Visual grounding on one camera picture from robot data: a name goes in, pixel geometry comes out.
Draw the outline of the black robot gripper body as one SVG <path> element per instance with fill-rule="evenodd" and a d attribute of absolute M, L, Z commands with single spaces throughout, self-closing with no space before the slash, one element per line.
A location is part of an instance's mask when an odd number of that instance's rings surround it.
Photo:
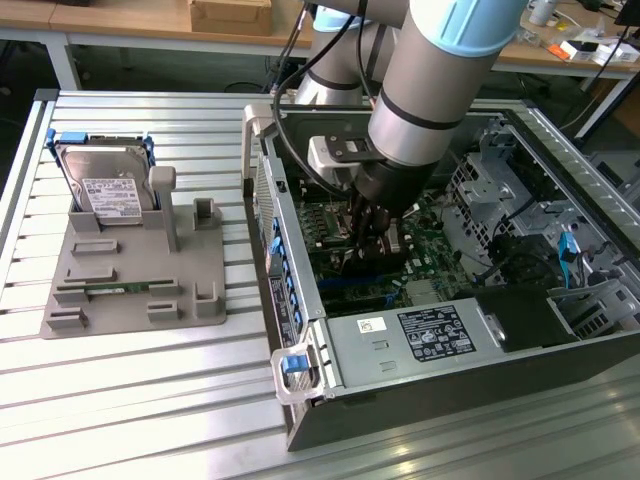
<path fill-rule="evenodd" d="M 353 213 L 371 207 L 386 211 L 391 218 L 400 217 L 416 202 L 437 166 L 437 162 L 418 167 L 391 161 L 362 163 L 352 185 Z"/>

